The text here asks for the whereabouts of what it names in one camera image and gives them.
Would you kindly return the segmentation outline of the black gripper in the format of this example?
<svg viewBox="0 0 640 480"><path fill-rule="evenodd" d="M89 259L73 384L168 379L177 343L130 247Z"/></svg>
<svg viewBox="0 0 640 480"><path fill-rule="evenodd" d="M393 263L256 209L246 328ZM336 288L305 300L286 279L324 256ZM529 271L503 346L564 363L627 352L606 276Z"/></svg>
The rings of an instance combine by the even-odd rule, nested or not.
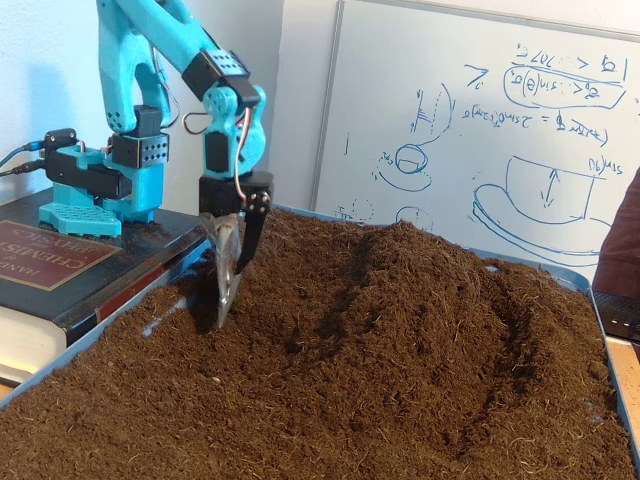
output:
<svg viewBox="0 0 640 480"><path fill-rule="evenodd" d="M274 176L267 171L252 171L239 177L239 186L246 199L236 189L234 179L199 179L199 212L213 216L245 213L245 234L235 273L241 274L253 260L264 223L271 210Z"/></svg>

